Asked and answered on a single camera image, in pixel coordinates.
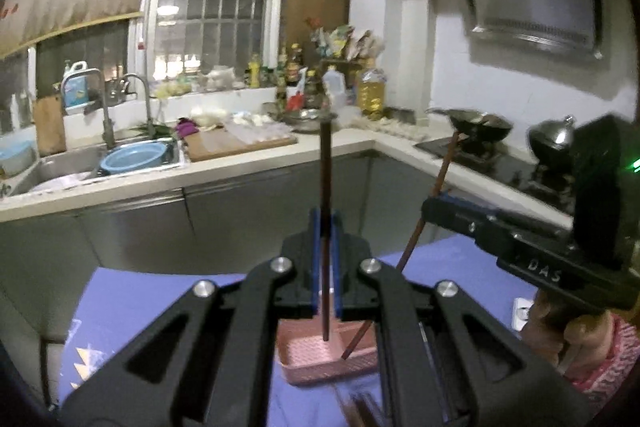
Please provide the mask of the right hand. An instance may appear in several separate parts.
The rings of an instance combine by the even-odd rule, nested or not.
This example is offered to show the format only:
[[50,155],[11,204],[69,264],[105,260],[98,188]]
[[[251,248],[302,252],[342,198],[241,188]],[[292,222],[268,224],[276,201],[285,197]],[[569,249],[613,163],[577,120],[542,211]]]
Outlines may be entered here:
[[547,317],[554,311],[548,295],[538,289],[533,306],[529,309],[528,322],[521,331],[521,338],[530,349],[554,367],[565,360],[561,352],[565,347],[576,348],[577,355],[567,365],[564,376],[582,379],[605,362],[614,336],[614,317],[611,311],[594,317],[584,315],[570,321],[562,333],[550,329]]

